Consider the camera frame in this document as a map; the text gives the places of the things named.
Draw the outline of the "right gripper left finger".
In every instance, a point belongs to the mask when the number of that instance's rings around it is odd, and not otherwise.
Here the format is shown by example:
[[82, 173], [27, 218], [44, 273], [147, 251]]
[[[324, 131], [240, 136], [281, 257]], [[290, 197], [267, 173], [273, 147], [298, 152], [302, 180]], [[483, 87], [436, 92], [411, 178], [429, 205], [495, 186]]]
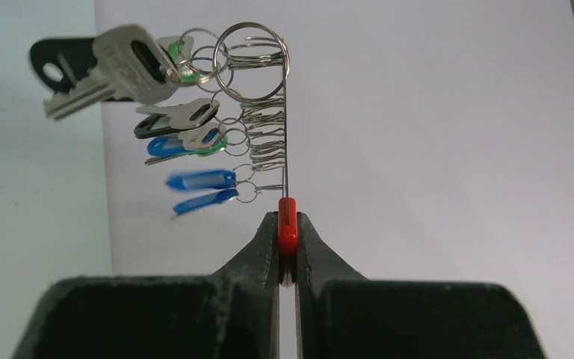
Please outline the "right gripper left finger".
[[278, 215], [208, 275], [71, 277], [48, 288], [15, 358], [278, 358]]

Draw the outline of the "small silver key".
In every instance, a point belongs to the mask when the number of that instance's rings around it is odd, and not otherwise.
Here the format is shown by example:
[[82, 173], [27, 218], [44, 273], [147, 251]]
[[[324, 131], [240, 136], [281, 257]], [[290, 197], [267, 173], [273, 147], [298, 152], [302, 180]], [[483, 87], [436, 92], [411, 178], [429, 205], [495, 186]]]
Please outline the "small silver key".
[[164, 123], [172, 129], [190, 130], [213, 119], [219, 108], [220, 102], [216, 99], [199, 98], [179, 105], [142, 105], [136, 112], [164, 118]]

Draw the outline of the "metal key holder red handle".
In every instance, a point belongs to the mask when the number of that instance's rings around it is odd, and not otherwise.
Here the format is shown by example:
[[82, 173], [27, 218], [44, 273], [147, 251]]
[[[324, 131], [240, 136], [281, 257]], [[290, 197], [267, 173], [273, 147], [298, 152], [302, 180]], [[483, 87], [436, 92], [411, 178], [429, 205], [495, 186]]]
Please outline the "metal key holder red handle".
[[[278, 68], [275, 88], [258, 96], [247, 96], [221, 77], [222, 70]], [[288, 166], [287, 78], [290, 57], [284, 39], [273, 29], [258, 22], [239, 22], [221, 33], [212, 55], [212, 69], [220, 89], [241, 109], [239, 122], [244, 127], [244, 144], [249, 148], [252, 171], [281, 171], [280, 183], [257, 191], [280, 190], [277, 211], [279, 283], [294, 286], [297, 281], [296, 254], [299, 245], [297, 204], [290, 195]]]

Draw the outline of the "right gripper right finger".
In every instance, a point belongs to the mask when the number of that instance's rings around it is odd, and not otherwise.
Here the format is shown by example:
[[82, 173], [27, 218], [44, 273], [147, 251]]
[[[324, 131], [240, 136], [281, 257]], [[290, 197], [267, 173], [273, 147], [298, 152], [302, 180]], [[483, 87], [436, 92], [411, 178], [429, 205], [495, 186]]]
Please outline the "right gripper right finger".
[[544, 358], [528, 314], [494, 283], [370, 280], [299, 213], [300, 358]]

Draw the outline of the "black head key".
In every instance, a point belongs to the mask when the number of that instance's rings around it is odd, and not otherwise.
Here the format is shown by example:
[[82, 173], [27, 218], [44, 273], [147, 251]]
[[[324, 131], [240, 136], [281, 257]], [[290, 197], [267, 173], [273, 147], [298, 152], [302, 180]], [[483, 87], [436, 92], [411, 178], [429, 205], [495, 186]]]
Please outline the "black head key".
[[114, 43], [99, 37], [47, 37], [29, 49], [31, 67], [48, 88], [70, 101], [131, 102], [113, 88], [109, 75], [98, 65], [102, 52]]

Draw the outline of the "blue key tag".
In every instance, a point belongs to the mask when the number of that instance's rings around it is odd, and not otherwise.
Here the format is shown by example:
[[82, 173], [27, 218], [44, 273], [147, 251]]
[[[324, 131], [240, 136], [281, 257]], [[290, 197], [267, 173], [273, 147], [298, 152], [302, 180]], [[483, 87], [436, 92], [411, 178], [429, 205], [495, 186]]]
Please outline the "blue key tag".
[[234, 188], [236, 180], [234, 171], [217, 169], [171, 174], [164, 183], [175, 191], [198, 191]]
[[228, 188], [182, 201], [173, 207], [173, 212], [175, 215], [181, 216], [208, 206], [225, 203], [237, 196], [239, 196], [238, 190]]

